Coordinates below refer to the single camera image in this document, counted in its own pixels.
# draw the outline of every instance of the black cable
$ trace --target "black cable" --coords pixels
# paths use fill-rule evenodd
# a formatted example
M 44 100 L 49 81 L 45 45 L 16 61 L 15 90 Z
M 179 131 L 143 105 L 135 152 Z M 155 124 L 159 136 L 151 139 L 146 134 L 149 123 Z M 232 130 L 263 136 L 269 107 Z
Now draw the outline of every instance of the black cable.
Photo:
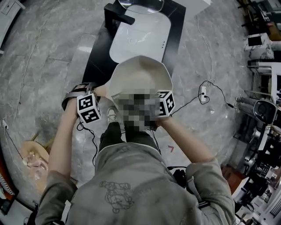
M 153 131 L 152 129 L 148 129 L 148 130 L 150 130 L 150 132 L 152 133 L 153 138 L 154 138 L 155 143 L 156 143 L 156 146 L 157 146 L 157 148 L 158 148 L 158 151 L 159 151 L 159 153 L 161 154 L 161 150 L 160 150 L 160 148 L 159 148 L 158 142 L 157 142 L 156 137 L 155 137 L 155 135 L 154 135 L 154 131 Z
M 181 106 L 179 109 L 177 109 L 175 112 L 173 112 L 171 115 L 173 115 L 174 113 L 176 113 L 177 111 L 179 111 L 180 109 L 182 109 L 183 107 L 185 107 L 187 104 L 191 103 L 194 99 L 196 99 L 199 96 L 194 97 L 193 99 L 191 99 L 188 103 L 184 104 L 183 106 Z
M 89 132 L 93 135 L 92 142 L 93 142 L 93 144 L 94 144 L 95 147 L 96 147 L 96 153 L 95 153 L 95 155 L 94 155 L 94 157 L 93 157 L 93 159 L 92 159 L 92 164 L 93 164 L 93 166 L 95 166 L 95 164 L 94 164 L 94 159 L 95 159 L 96 156 L 97 156 L 97 144 L 94 142 L 94 139 L 95 139 L 96 135 L 95 135 L 95 133 L 94 133 L 92 130 L 90 130 L 90 129 L 88 129 L 88 128 L 85 128 L 85 127 L 83 126 L 83 122 L 80 121 L 80 118 L 79 118 L 79 124 L 77 125 L 76 128 L 77 128 L 78 131 L 87 130 L 87 131 L 89 131 Z
M 18 149 L 17 149 L 16 145 L 14 144 L 14 142 L 13 142 L 12 138 L 10 137 L 10 135 L 9 135 L 9 133 L 8 133 L 8 131 L 7 131 L 7 129 L 6 129 L 6 128 L 5 128 L 5 131 L 6 131 L 7 135 L 8 135 L 8 137 L 10 138 L 10 140 L 12 141 L 12 143 L 13 143 L 14 147 L 16 148 L 16 150 L 17 150 L 18 154 L 20 155 L 21 159 L 23 160 L 23 158 L 22 158 L 21 154 L 19 153 L 19 151 L 18 151 Z
M 237 108 L 235 108 L 232 104 L 228 103 L 228 102 L 226 101 L 226 99 L 225 99 L 225 95 L 224 95 L 224 93 L 223 93 L 223 90 L 222 90 L 219 86 L 215 85 L 213 82 L 211 82 L 211 81 L 209 81 L 209 80 L 204 80 L 204 81 L 199 85 L 199 88 L 198 88 L 198 95 L 197 95 L 196 97 L 194 97 L 193 99 L 191 99 L 191 101 L 189 101 L 188 103 L 186 103 L 186 104 L 184 104 L 183 106 L 181 106 L 179 109 L 177 109 L 177 110 L 176 110 L 175 112 L 173 112 L 171 115 L 173 115 L 174 113 L 178 112 L 180 109 L 182 109 L 183 107 L 185 107 L 186 105 L 188 105 L 189 103 L 191 103 L 191 102 L 192 102 L 194 99 L 196 99 L 196 98 L 199 99 L 199 102 L 200 102 L 201 105 L 207 104 L 207 103 L 210 101 L 210 98 L 209 98 L 207 95 L 204 95 L 205 98 L 208 98 L 208 101 L 207 101 L 207 102 L 202 103 L 202 101 L 201 101 L 201 99 L 200 99 L 200 95 L 205 94 L 205 93 L 200 93 L 200 88 L 201 88 L 201 86 L 202 86 L 204 83 L 210 83 L 210 84 L 212 84 L 213 86 L 217 87 L 217 88 L 221 91 L 221 93 L 223 94 L 224 102 L 225 102 L 229 107 L 231 107 L 231 108 L 233 108 L 233 109 L 236 109 L 236 110 L 241 110 L 241 111 L 243 111 L 244 113 L 246 113 L 246 114 L 248 114 L 248 115 L 253 115 L 253 114 L 250 114 L 250 113 L 248 113 L 248 112 L 246 112 L 246 111 L 244 111 L 244 110 L 242 110 L 242 109 L 237 109 Z

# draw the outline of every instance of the black countertop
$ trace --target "black countertop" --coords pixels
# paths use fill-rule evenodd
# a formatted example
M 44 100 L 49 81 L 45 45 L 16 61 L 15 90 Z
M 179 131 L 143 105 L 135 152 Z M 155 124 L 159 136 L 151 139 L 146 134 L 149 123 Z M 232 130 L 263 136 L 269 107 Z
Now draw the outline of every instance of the black countertop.
M 163 55 L 162 62 L 168 69 L 170 76 L 175 66 L 175 56 L 180 44 L 180 37 L 184 25 L 186 8 L 172 0 L 165 0 L 161 12 L 171 21 L 171 28 Z M 95 82 L 98 86 L 108 82 L 118 63 L 114 62 L 109 50 L 116 33 L 110 33 L 105 28 L 104 23 L 97 35 L 97 39 L 92 48 L 82 83 Z

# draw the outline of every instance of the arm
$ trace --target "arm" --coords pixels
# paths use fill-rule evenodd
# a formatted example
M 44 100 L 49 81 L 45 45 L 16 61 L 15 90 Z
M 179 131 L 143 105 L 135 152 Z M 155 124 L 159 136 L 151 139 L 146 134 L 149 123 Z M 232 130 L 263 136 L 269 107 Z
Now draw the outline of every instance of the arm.
M 77 100 L 70 99 L 58 127 L 49 157 L 47 186 L 40 200 L 36 224 L 59 221 L 66 200 L 71 201 L 77 187 L 70 181 L 72 130 L 77 120 Z
M 49 157 L 49 172 L 56 171 L 70 178 L 72 130 L 77 120 L 77 99 L 70 99 L 61 121 L 51 148 Z
M 158 121 L 192 163 L 207 162 L 214 158 L 208 147 L 172 117 Z
M 192 162 L 186 168 L 187 190 L 193 193 L 190 185 L 194 183 L 200 199 L 210 203 L 209 207 L 198 209 L 201 224 L 235 224 L 234 201 L 227 181 L 223 178 L 220 165 L 208 147 L 187 131 L 173 118 L 158 121 Z

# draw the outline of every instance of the black pants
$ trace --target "black pants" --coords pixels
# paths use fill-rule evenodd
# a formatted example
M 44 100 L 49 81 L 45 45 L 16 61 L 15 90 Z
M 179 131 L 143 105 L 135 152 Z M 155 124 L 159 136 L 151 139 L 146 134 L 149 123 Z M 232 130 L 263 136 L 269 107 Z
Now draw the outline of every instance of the black pants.
M 145 131 L 134 131 L 133 129 L 130 129 L 125 125 L 125 132 L 126 132 L 127 142 L 148 145 L 158 150 L 153 139 Z M 106 131 L 101 135 L 101 143 L 100 143 L 99 151 L 101 151 L 103 148 L 109 145 L 124 143 L 124 141 L 122 141 L 121 139 L 121 135 L 122 134 L 121 134 L 119 123 L 118 122 L 110 123 Z

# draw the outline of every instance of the floor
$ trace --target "floor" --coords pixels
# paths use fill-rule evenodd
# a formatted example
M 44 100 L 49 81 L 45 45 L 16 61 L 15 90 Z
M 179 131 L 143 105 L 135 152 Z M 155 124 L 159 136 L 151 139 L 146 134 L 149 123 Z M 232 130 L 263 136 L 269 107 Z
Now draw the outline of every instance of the floor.
M 42 144 L 55 135 L 62 114 L 61 101 L 66 91 L 82 81 L 90 55 L 89 51 L 81 49 L 92 48 L 104 19 L 103 7 L 108 2 L 26 0 L 23 3 L 26 9 L 15 21 L 2 48 L 5 53 L 0 58 L 0 104 L 10 103 L 14 109 L 13 116 L 7 117 L 6 121 L 9 135 L 18 149 L 37 131 L 40 131 L 38 142 Z M 199 84 L 211 76 L 230 103 L 249 87 L 251 75 L 243 52 L 246 30 L 241 27 L 243 15 L 237 6 L 236 0 L 213 0 L 212 5 L 196 18 L 184 22 L 172 77 L 176 108 L 195 97 Z M 210 55 L 198 24 L 209 45 Z M 224 103 L 219 89 L 207 87 L 207 95 L 210 97 L 208 104 L 200 105 L 196 99 L 174 114 L 174 118 L 199 136 L 220 163 L 227 163 L 237 145 L 232 136 L 241 115 Z M 106 112 L 110 104 L 102 99 L 102 112 Z M 9 105 L 0 106 L 0 118 L 11 113 Z M 97 122 L 97 144 L 106 127 L 105 119 Z M 167 165 L 189 163 L 165 131 L 158 129 L 155 136 Z M 7 145 L 2 127 L 0 138 L 9 172 L 20 190 L 19 198 L 29 205 L 33 200 L 38 202 L 40 193 L 10 140 Z M 78 185 L 94 175 L 92 157 L 95 150 L 91 139 L 90 134 L 75 129 L 72 177 L 79 181 Z

